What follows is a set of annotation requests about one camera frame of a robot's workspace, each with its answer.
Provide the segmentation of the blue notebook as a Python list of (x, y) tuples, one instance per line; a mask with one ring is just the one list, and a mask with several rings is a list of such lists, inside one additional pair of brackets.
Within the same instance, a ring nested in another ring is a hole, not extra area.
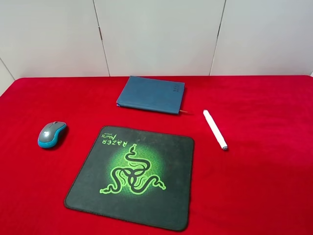
[(116, 104), (120, 107), (179, 114), (183, 82), (130, 76)]

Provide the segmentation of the red velvet tablecloth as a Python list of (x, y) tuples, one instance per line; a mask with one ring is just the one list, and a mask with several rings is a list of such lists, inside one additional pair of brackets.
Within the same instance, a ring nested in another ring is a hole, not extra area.
[[(20, 78), (0, 97), (0, 232), (3, 235), (166, 235), (167, 230), (77, 212), (65, 196), (107, 125), (191, 137), (186, 235), (313, 232), (313, 79), (177, 76), (179, 116), (122, 108), (126, 77)], [(213, 135), (203, 110), (228, 150)], [(52, 148), (37, 140), (67, 127)]]

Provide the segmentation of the grey and blue computer mouse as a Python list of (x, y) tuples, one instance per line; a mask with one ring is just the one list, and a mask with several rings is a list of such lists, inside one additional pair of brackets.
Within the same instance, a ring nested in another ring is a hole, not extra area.
[(38, 146), (41, 148), (52, 148), (58, 143), (60, 133), (67, 127), (65, 122), (54, 121), (48, 123), (38, 136)]

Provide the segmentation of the white marker pen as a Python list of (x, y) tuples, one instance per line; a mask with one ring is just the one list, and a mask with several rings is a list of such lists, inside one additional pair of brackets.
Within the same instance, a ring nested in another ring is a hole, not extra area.
[(213, 120), (212, 116), (207, 110), (203, 110), (203, 115), (206, 119), (207, 124), (209, 125), (213, 135), (215, 136), (218, 144), (220, 145), (221, 149), (224, 151), (228, 150), (227, 143), (224, 140), (224, 137), (222, 136), (220, 130), (218, 129), (215, 121)]

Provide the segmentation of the black green Razer mouse pad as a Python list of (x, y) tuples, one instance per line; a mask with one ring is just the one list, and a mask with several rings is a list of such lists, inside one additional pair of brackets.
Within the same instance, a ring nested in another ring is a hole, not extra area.
[(65, 198), (69, 209), (183, 231), (188, 224), (194, 140), (103, 127)]

